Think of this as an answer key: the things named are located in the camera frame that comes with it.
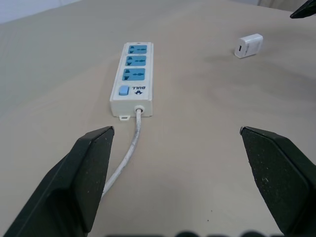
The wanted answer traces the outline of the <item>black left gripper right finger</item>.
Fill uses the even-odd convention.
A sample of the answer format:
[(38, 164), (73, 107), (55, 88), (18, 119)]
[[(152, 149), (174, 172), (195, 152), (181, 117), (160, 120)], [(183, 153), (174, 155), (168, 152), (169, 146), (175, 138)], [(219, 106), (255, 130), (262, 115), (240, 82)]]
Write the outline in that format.
[(316, 235), (316, 166), (288, 138), (240, 129), (256, 186), (285, 236)]

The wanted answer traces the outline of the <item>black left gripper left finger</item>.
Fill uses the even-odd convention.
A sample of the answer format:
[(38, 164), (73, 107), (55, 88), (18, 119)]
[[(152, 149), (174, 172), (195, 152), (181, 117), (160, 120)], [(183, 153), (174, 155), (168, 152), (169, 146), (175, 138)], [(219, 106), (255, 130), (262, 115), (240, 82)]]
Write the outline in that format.
[(10, 225), (6, 237), (85, 237), (105, 186), (112, 126), (80, 137), (53, 166)]

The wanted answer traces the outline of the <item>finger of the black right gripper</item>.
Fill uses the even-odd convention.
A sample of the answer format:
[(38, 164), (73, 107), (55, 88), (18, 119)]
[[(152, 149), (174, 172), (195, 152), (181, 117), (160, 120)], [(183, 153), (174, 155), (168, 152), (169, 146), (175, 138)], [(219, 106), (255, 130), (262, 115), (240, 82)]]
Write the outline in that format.
[(308, 0), (291, 15), (291, 19), (306, 18), (316, 14), (316, 0)]

